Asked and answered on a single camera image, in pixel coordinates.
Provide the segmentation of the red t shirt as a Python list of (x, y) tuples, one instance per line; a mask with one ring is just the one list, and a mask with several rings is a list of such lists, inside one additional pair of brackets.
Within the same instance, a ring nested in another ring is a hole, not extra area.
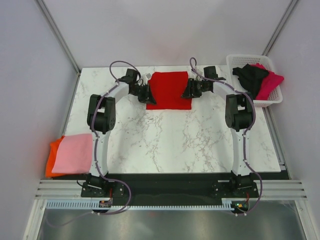
[(146, 110), (191, 110), (192, 99), (182, 98), (188, 77), (187, 71), (154, 72), (148, 83), (156, 104), (148, 103)]

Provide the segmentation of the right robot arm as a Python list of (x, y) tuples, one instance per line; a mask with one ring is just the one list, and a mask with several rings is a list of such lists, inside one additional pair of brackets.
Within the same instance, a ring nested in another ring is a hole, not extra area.
[(224, 77), (215, 77), (214, 69), (214, 66), (205, 67), (203, 76), (192, 66), (195, 77), (187, 80), (181, 98), (194, 99), (212, 92), (225, 100), (225, 123), (233, 141), (231, 172), (235, 177), (245, 177), (253, 172), (249, 164), (249, 133), (256, 121), (256, 110), (248, 93), (236, 90)]

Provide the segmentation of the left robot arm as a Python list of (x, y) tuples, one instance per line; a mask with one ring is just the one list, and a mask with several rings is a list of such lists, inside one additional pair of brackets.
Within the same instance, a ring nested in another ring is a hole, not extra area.
[(149, 83), (139, 84), (141, 74), (137, 69), (128, 68), (121, 78), (104, 94), (90, 96), (87, 125), (92, 132), (92, 162), (89, 174), (93, 178), (104, 178), (108, 172), (108, 144), (111, 131), (116, 125), (116, 104), (127, 95), (136, 96), (142, 104), (155, 105)]

